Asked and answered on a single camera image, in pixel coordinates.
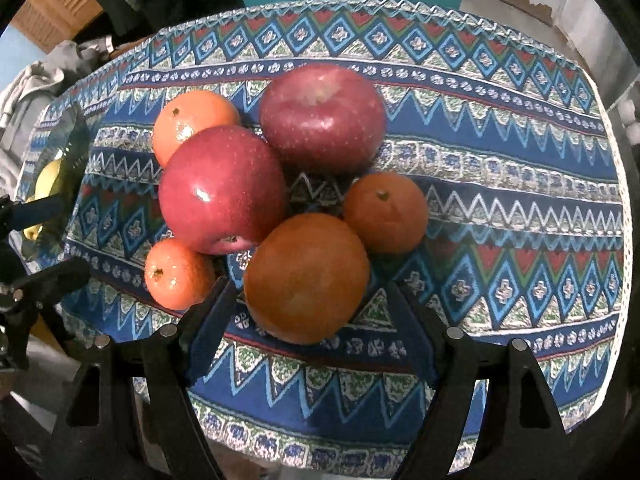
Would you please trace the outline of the yellow green apple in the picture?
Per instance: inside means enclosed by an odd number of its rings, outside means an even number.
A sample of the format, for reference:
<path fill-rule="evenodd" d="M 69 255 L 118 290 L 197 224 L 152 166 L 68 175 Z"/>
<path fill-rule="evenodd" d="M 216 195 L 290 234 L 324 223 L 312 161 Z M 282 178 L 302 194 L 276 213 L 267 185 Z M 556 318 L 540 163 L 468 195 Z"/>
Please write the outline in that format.
<path fill-rule="evenodd" d="M 35 194 L 29 196 L 26 203 L 34 202 L 35 200 L 42 200 L 52 194 L 52 188 L 55 184 L 55 180 L 58 178 L 62 164 L 62 158 L 57 158 L 49 162 L 47 166 L 43 168 L 38 176 L 35 184 Z M 41 224 L 30 226 L 23 230 L 23 235 L 26 240 L 35 242 L 42 230 Z"/>

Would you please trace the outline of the small tangerine front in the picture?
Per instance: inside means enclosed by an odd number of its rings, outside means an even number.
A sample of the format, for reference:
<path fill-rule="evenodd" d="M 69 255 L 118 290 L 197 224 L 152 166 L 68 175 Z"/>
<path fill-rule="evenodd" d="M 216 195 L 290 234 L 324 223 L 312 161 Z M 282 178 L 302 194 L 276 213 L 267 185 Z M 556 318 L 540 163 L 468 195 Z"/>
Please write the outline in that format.
<path fill-rule="evenodd" d="M 214 287 L 213 261 L 175 238 L 156 243 L 145 260 L 144 280 L 151 297 L 169 311 L 201 304 Z"/>

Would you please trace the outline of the small tangerine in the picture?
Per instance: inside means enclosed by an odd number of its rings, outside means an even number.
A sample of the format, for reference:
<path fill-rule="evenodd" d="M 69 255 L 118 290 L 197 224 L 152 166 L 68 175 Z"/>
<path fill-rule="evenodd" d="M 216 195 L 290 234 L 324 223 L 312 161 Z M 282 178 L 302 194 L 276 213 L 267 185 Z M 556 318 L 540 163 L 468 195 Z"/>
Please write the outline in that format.
<path fill-rule="evenodd" d="M 145 260 L 144 280 L 151 297 L 169 311 L 201 304 L 214 287 L 213 261 L 175 238 L 156 243 Z"/>
<path fill-rule="evenodd" d="M 413 180 L 394 172 L 374 172 L 349 188 L 343 219 L 369 252 L 399 255 L 421 243 L 428 207 Z"/>

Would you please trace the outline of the red apple front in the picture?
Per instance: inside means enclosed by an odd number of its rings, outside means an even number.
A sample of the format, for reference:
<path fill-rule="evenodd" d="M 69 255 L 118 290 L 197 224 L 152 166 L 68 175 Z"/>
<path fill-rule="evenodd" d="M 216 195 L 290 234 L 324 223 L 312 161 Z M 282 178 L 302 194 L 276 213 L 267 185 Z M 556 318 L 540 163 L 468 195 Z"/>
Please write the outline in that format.
<path fill-rule="evenodd" d="M 207 255 L 258 245 L 288 210 L 278 156 L 240 126 L 208 128 L 186 140 L 163 170 L 158 201 L 174 237 Z"/>

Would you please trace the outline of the red apple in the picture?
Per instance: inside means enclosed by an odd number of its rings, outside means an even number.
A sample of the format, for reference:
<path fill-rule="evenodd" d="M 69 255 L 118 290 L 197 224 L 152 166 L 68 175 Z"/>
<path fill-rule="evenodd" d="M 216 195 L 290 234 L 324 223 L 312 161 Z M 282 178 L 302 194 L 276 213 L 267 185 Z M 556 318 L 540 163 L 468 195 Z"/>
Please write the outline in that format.
<path fill-rule="evenodd" d="M 343 66 L 314 63 L 268 84 L 259 125 L 286 166 L 311 174 L 356 174 L 375 159 L 386 114 L 371 81 Z"/>
<path fill-rule="evenodd" d="M 186 140 L 163 170 L 158 201 L 174 237 L 207 255 L 258 245 L 288 210 L 278 156 L 240 126 L 208 128 Z"/>

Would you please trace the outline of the dark orange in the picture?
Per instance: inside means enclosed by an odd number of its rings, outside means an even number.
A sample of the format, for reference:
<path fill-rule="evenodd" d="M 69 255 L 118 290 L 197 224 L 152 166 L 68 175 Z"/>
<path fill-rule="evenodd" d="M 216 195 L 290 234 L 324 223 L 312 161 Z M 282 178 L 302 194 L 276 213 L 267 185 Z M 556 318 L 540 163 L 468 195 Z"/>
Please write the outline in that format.
<path fill-rule="evenodd" d="M 329 214 L 298 214 L 258 246 L 243 276 L 255 323 L 289 344 L 318 344 L 345 326 L 363 300 L 370 262 L 362 241 Z"/>

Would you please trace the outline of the large orange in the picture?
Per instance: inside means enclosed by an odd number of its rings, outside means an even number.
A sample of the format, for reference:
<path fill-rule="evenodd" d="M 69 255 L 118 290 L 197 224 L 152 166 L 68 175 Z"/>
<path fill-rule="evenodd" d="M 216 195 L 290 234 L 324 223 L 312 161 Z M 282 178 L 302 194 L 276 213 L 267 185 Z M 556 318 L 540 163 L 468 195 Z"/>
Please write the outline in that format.
<path fill-rule="evenodd" d="M 235 106 L 223 96 L 209 90 L 191 90 L 170 100 L 155 119 L 152 150 L 157 162 L 165 167 L 178 147 L 195 133 L 217 126 L 239 125 Z"/>

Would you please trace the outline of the dark glass bowl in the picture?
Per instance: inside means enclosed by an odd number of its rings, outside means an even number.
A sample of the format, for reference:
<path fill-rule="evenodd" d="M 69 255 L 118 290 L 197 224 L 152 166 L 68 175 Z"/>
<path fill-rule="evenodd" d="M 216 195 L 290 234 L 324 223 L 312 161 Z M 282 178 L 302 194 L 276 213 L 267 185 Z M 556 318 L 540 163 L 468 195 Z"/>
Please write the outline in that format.
<path fill-rule="evenodd" d="M 74 103 L 64 110 L 60 121 L 49 133 L 28 188 L 29 202 L 58 195 L 62 198 L 63 209 L 52 220 L 24 229 L 21 253 L 27 261 L 62 254 L 65 232 L 88 162 L 90 140 L 85 114 L 80 105 Z"/>

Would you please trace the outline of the pile of grey clothes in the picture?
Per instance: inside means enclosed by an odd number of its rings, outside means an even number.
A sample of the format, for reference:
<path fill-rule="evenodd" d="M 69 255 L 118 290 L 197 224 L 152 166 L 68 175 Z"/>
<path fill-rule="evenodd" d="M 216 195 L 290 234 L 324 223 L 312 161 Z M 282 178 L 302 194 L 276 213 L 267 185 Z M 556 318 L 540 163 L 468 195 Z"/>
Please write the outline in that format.
<path fill-rule="evenodd" d="M 106 36 L 76 44 L 64 40 L 42 61 L 23 68 L 1 91 L 1 195 L 15 196 L 32 129 L 49 104 L 91 74 L 114 51 Z"/>

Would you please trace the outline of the wooden louvered wardrobe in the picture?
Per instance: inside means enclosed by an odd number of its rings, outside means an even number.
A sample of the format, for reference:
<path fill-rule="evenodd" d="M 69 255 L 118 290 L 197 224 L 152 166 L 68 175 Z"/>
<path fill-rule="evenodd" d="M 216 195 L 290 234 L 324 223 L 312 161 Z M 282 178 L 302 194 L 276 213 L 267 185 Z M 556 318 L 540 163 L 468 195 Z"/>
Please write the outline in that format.
<path fill-rule="evenodd" d="M 98 0 L 26 0 L 10 25 L 42 52 L 74 39 L 103 13 Z"/>

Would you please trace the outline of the red apple back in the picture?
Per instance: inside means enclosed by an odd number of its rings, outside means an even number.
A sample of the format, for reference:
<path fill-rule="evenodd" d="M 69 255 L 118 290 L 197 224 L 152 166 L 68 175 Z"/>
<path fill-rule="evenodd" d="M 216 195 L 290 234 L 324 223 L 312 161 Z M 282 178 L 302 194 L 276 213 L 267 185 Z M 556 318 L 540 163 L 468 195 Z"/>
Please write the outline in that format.
<path fill-rule="evenodd" d="M 314 63 L 268 84 L 259 125 L 286 166 L 311 174 L 356 174 L 375 159 L 386 114 L 371 81 L 343 66 Z"/>

